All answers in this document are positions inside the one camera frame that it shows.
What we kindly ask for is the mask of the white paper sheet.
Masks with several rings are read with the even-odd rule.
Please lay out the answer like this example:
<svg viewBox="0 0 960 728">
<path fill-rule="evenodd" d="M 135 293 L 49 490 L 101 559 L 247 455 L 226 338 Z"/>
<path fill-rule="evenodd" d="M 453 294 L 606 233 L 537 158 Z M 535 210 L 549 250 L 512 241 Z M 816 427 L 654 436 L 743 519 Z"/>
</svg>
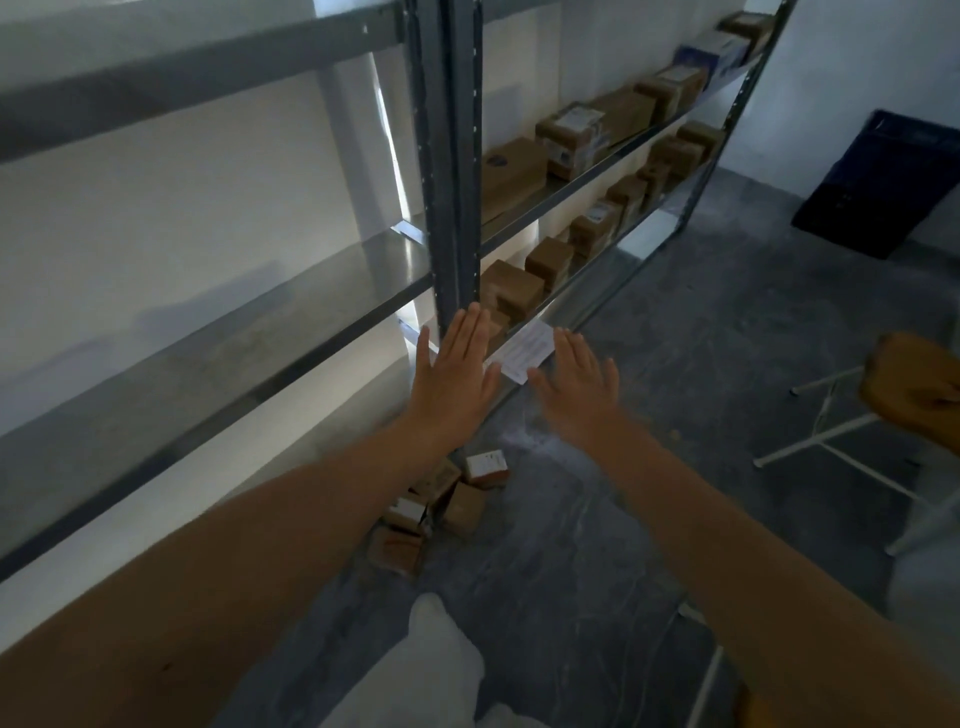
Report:
<svg viewBox="0 0 960 728">
<path fill-rule="evenodd" d="M 524 386 L 528 382 L 528 371 L 541 367 L 554 352 L 554 327 L 536 319 L 524 325 L 486 358 L 484 368 L 496 363 L 503 377 Z"/>
</svg>

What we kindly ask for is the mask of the person's white garment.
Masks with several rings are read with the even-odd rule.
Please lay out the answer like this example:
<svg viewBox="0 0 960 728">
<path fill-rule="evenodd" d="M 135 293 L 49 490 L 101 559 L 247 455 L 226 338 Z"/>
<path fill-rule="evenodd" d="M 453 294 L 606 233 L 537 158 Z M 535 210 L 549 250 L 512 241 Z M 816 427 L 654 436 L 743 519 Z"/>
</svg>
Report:
<svg viewBox="0 0 960 728">
<path fill-rule="evenodd" d="M 549 728 L 501 703 L 477 717 L 485 673 L 480 651 L 427 592 L 411 607 L 407 635 L 318 728 Z"/>
</svg>

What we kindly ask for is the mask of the empty grey metal shelf rack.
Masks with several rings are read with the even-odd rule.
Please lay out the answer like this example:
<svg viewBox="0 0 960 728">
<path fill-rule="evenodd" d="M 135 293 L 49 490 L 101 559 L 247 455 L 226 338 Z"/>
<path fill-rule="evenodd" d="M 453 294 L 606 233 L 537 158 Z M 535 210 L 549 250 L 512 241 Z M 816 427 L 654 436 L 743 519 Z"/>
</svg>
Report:
<svg viewBox="0 0 960 728">
<path fill-rule="evenodd" d="M 434 284 L 389 107 L 437 0 L 117 0 L 0 24 L 0 606 L 236 490 Z"/>
</svg>

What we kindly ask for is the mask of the small cardboard box white label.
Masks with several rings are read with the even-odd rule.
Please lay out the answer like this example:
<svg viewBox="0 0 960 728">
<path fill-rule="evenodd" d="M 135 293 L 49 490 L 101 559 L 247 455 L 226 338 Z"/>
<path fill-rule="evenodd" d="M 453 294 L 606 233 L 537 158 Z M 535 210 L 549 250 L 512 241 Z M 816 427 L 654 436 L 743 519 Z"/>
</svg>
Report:
<svg viewBox="0 0 960 728">
<path fill-rule="evenodd" d="M 510 478 L 510 467 L 502 449 L 466 456 L 462 472 L 465 484 L 481 490 L 502 488 Z"/>
<path fill-rule="evenodd" d="M 433 532 L 430 501 L 414 491 L 403 493 L 383 513 L 381 520 L 391 528 L 424 538 Z"/>
</svg>

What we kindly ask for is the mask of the row of cardboard boxes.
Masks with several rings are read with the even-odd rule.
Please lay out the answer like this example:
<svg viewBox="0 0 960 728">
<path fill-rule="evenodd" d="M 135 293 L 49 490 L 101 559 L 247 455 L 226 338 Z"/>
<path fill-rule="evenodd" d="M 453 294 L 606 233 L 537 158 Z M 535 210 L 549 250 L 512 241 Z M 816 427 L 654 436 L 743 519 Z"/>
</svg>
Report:
<svg viewBox="0 0 960 728">
<path fill-rule="evenodd" d="M 750 40 L 742 67 L 767 46 L 774 27 L 773 14 L 741 10 L 711 30 Z M 706 85 L 704 69 L 671 63 L 614 91 L 555 111 L 535 124 L 532 138 L 519 136 L 492 147 L 481 161 L 481 224 L 545 188 L 549 176 L 572 181 L 618 144 L 674 120 L 732 72 Z"/>
<path fill-rule="evenodd" d="M 479 284 L 481 306 L 490 311 L 487 350 L 498 348 L 510 328 L 531 318 L 572 273 L 613 247 L 654 211 L 667 191 L 713 159 L 726 136 L 724 129 L 704 122 L 683 123 L 674 134 L 655 140 L 646 162 L 607 188 L 560 237 L 538 242 L 522 266 L 492 262 Z"/>
</svg>

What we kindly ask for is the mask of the person's right forearm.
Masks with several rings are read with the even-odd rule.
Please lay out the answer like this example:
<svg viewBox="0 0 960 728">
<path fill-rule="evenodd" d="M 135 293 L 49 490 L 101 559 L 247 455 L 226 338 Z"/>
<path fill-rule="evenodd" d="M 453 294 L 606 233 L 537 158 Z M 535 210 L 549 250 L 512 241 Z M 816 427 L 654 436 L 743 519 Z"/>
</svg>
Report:
<svg viewBox="0 0 960 728">
<path fill-rule="evenodd" d="M 960 728 L 960 696 L 880 613 L 621 413 L 583 449 L 621 488 L 750 690 L 787 728 Z"/>
</svg>

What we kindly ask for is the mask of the blue and white box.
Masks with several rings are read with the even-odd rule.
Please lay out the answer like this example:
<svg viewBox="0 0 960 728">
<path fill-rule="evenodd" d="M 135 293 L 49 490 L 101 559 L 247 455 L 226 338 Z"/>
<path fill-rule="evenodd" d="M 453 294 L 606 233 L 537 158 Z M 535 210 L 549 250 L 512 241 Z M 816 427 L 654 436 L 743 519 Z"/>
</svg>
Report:
<svg viewBox="0 0 960 728">
<path fill-rule="evenodd" d="M 672 65 L 702 68 L 705 84 L 709 86 L 715 78 L 722 78 L 740 67 L 746 60 L 750 46 L 750 39 L 739 34 L 726 30 L 706 30 L 690 42 L 678 46 Z"/>
</svg>

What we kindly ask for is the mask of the wooden stool white frame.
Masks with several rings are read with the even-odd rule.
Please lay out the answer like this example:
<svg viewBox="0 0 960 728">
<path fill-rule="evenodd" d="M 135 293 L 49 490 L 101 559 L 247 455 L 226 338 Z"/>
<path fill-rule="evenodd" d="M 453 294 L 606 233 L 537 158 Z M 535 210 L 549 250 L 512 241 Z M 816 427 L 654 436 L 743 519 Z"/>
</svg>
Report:
<svg viewBox="0 0 960 728">
<path fill-rule="evenodd" d="M 826 428 L 836 391 L 850 378 L 858 378 L 858 397 L 868 412 Z M 863 365 L 794 386 L 789 392 L 797 397 L 821 387 L 825 394 L 809 435 L 754 458 L 753 467 L 762 469 L 808 450 L 822 450 L 879 485 L 906 496 L 922 511 L 919 520 L 886 546 L 892 557 L 916 549 L 948 520 L 960 520 L 960 488 L 932 504 L 833 444 L 840 437 L 884 422 L 960 458 L 960 357 L 917 334 L 894 331 L 878 338 Z"/>
</svg>

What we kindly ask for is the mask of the person's left forearm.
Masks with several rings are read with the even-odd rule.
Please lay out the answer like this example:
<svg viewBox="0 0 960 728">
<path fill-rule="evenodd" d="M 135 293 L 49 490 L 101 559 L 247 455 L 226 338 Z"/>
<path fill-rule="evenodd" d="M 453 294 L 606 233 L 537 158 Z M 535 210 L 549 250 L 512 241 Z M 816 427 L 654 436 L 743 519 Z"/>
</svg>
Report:
<svg viewBox="0 0 960 728">
<path fill-rule="evenodd" d="M 405 416 L 198 516 L 0 655 L 0 728 L 206 728 L 447 449 Z"/>
</svg>

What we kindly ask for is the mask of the small plain cardboard box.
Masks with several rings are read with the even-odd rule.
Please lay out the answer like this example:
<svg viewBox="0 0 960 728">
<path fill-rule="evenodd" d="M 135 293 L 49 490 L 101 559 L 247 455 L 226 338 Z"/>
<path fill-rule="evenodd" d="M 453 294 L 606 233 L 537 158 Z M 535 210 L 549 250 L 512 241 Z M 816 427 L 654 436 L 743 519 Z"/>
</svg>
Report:
<svg viewBox="0 0 960 728">
<path fill-rule="evenodd" d="M 486 505 L 485 490 L 459 481 L 451 491 L 440 525 L 462 539 L 470 539 L 479 527 Z"/>
<path fill-rule="evenodd" d="M 421 572 L 426 543 L 421 535 L 380 525 L 371 531 L 366 559 L 378 569 L 413 580 Z"/>
<path fill-rule="evenodd" d="M 434 506 L 461 480 L 462 470 L 449 458 L 441 459 L 424 477 L 408 488 L 427 506 Z"/>
</svg>

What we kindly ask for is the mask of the dark blue plastic crate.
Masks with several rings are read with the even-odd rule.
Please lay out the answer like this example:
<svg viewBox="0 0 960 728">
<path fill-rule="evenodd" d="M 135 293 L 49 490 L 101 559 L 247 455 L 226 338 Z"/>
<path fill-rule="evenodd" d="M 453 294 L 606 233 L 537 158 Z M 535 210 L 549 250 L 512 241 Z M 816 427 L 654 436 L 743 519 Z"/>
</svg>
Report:
<svg viewBox="0 0 960 728">
<path fill-rule="evenodd" d="M 886 260 L 960 185 L 960 128 L 877 109 L 791 219 Z"/>
</svg>

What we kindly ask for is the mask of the person's right hand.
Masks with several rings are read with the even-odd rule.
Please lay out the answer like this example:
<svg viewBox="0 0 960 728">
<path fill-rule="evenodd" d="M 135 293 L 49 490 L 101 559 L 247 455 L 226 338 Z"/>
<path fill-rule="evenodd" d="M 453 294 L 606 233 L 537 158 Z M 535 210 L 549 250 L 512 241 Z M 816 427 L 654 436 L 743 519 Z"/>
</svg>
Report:
<svg viewBox="0 0 960 728">
<path fill-rule="evenodd" d="M 558 390 L 558 403 L 542 412 L 549 426 L 571 446 L 594 455 L 622 419 L 619 404 L 609 404 L 603 391 L 602 364 L 591 349 L 591 383 L 573 375 L 570 329 L 554 327 L 554 369 L 546 375 Z"/>
</svg>

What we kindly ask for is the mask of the person's left hand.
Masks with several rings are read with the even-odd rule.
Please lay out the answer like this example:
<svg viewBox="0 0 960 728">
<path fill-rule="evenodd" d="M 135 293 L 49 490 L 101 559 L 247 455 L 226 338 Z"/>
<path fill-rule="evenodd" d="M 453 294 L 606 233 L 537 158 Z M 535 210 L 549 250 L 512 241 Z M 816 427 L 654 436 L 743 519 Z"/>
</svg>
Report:
<svg viewBox="0 0 960 728">
<path fill-rule="evenodd" d="M 425 437 L 425 446 L 440 455 L 462 447 L 474 436 L 491 405 L 481 405 L 481 382 L 489 346 L 491 313 L 474 301 L 473 353 L 464 370 L 453 366 L 457 312 L 443 335 L 428 377 L 416 379 L 407 417 Z"/>
</svg>

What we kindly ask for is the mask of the white metal leg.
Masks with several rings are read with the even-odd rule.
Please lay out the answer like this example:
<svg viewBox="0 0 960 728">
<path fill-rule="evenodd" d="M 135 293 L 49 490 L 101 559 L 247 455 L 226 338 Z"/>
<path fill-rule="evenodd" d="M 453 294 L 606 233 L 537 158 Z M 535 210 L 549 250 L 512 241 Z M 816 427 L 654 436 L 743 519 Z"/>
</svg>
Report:
<svg viewBox="0 0 960 728">
<path fill-rule="evenodd" d="M 678 615 L 690 622 L 695 622 L 702 626 L 707 625 L 704 615 L 689 601 L 683 601 L 680 604 L 678 607 Z M 714 691 L 714 685 L 724 659 L 724 654 L 725 650 L 723 646 L 720 643 L 715 642 L 714 649 L 705 672 L 702 675 L 702 680 L 698 687 L 698 691 L 694 698 L 684 728 L 700 728 L 702 718 L 707 710 Z"/>
</svg>

